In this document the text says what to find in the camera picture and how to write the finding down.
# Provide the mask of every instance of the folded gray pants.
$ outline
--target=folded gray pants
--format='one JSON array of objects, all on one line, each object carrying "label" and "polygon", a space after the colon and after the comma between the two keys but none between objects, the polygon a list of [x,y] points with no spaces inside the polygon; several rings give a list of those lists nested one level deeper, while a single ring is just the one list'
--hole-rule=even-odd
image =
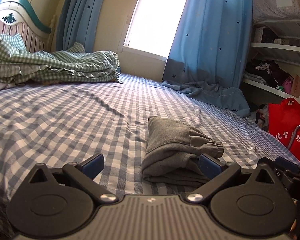
[{"label": "folded gray pants", "polygon": [[199,129],[172,119],[149,117],[149,139],[141,163],[143,179],[200,187],[208,178],[199,170],[199,156],[223,155],[223,146]]}]

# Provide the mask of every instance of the folded clothes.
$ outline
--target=folded clothes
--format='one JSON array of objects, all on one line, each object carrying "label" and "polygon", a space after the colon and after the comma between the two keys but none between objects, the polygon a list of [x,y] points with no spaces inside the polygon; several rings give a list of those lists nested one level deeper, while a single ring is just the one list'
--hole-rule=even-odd
[{"label": "folded clothes", "polygon": [[276,88],[279,85],[278,82],[268,73],[268,69],[263,69],[262,67],[260,68],[260,65],[257,65],[257,63],[259,63],[257,60],[248,62],[245,71],[250,74],[262,77],[266,81],[268,86]]},{"label": "folded clothes", "polygon": [[279,86],[282,86],[290,75],[279,68],[279,65],[274,60],[266,60],[265,62],[270,65],[271,76],[278,82]]},{"label": "folded clothes", "polygon": [[266,85],[266,81],[265,81],[263,78],[259,79],[259,78],[253,77],[253,76],[251,76],[251,75],[248,75],[248,73],[245,72],[244,75],[243,75],[243,77],[244,77],[244,78],[247,78],[247,79],[249,79],[249,80],[258,82],[258,83],[260,83],[260,84]]},{"label": "folded clothes", "polygon": [[223,155],[221,143],[190,125],[151,116],[148,130],[146,156],[141,163],[142,177],[147,181],[200,187],[209,179],[199,170],[199,156]]}]

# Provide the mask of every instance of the bright window light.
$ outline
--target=bright window light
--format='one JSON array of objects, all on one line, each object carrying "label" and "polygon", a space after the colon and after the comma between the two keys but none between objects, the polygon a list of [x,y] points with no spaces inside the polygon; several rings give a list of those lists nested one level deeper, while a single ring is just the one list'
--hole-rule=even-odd
[{"label": "bright window light", "polygon": [[138,0],[125,47],[168,57],[186,0]]}]

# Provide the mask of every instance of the ribbed gray surface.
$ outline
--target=ribbed gray surface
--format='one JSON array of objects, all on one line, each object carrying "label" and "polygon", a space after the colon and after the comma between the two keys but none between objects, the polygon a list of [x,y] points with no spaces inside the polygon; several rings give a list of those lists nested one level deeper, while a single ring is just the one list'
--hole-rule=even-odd
[{"label": "ribbed gray surface", "polygon": [[[116,205],[100,208],[94,220],[66,240],[235,240],[248,239],[224,231],[202,206],[179,196],[127,195]],[[272,240],[289,240],[286,235]],[[14,240],[29,240],[17,236]]]}]

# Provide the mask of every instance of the storage box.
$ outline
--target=storage box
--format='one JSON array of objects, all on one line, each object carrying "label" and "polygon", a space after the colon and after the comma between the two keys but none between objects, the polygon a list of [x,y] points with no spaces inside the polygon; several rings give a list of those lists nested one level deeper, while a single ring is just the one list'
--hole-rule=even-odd
[{"label": "storage box", "polygon": [[288,39],[274,39],[274,44],[289,45]]},{"label": "storage box", "polygon": [[274,43],[274,39],[277,39],[278,36],[267,27],[256,28],[254,40],[256,43]]}]

